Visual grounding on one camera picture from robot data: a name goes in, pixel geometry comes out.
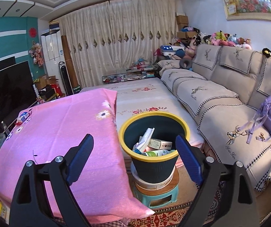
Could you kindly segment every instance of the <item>teal plastic stool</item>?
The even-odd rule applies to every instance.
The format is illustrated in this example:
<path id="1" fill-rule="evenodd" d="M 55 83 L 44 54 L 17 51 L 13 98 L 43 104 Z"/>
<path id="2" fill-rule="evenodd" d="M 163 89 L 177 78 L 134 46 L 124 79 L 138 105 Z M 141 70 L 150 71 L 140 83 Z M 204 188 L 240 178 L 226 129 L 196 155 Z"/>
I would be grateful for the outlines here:
<path id="1" fill-rule="evenodd" d="M 142 202 L 145 206 L 149 207 L 150 209 L 161 208 L 168 205 L 169 203 L 177 201 L 179 180 L 180 176 L 178 174 L 177 169 L 175 169 L 173 178 L 166 187 L 158 190 L 147 190 L 141 188 L 136 183 L 134 183 L 134 194 L 140 202 Z M 169 196 L 171 196 L 171 199 L 168 202 L 156 206 L 150 206 L 152 201 L 161 200 Z"/>

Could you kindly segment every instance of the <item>pink bedsheet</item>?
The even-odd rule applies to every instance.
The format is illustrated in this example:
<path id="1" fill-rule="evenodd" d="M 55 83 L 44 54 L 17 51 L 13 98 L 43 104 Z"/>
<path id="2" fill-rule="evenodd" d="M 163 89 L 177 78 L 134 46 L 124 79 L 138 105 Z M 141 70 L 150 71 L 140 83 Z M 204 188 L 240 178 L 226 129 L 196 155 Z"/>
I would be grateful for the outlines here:
<path id="1" fill-rule="evenodd" d="M 89 222 L 153 214 L 129 187 L 115 127 L 116 96 L 116 91 L 95 89 L 32 108 L 30 118 L 13 129 L 0 149 L 0 197 L 11 202 L 26 161 L 41 164 L 65 155 L 89 133 L 94 149 L 79 180 L 70 187 Z M 46 189 L 54 216 L 61 217 L 50 183 Z"/>

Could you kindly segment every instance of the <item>metal screw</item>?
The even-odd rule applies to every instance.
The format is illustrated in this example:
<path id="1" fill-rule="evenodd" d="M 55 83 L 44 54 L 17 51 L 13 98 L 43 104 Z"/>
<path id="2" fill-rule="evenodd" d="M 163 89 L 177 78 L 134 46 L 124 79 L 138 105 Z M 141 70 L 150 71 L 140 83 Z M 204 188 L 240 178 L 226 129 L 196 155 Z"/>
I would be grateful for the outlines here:
<path id="1" fill-rule="evenodd" d="M 58 156 L 58 157 L 55 158 L 55 162 L 57 162 L 57 163 L 60 163 L 62 161 L 63 161 L 63 157 L 62 156 Z"/>
<path id="2" fill-rule="evenodd" d="M 211 156 L 208 156 L 206 158 L 206 161 L 208 161 L 209 163 L 213 163 L 214 162 L 214 158 L 212 158 Z"/>
<path id="3" fill-rule="evenodd" d="M 243 163 L 241 163 L 240 161 L 237 161 L 237 162 L 236 162 L 236 165 L 237 165 L 238 167 L 243 167 L 243 166 L 244 166 Z"/>
<path id="4" fill-rule="evenodd" d="M 30 167 L 33 165 L 33 162 L 31 160 L 29 160 L 28 162 L 26 162 L 26 166 Z"/>

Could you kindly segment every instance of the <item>sofa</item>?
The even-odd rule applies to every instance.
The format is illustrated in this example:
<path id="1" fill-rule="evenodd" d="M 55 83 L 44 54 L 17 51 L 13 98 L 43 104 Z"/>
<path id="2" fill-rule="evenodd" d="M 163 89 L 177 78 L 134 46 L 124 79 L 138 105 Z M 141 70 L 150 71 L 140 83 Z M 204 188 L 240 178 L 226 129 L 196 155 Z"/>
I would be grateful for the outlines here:
<path id="1" fill-rule="evenodd" d="M 245 166 L 256 192 L 260 223 L 271 214 L 271 135 L 262 126 L 248 144 L 247 129 L 261 103 L 271 95 L 271 58 L 237 47 L 201 44 L 192 69 L 179 61 L 158 63 L 160 78 L 184 105 L 206 140 L 204 153 L 219 162 Z"/>

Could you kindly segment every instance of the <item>beige curtain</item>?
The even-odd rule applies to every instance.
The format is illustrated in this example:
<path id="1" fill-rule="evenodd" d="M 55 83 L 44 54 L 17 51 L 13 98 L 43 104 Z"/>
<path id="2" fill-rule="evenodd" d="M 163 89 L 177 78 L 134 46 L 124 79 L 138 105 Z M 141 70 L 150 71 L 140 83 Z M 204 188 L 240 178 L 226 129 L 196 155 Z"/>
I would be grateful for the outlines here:
<path id="1" fill-rule="evenodd" d="M 79 84 L 102 84 L 102 76 L 119 73 L 139 58 L 174 40 L 176 0 L 114 0 L 59 18 L 67 36 Z"/>

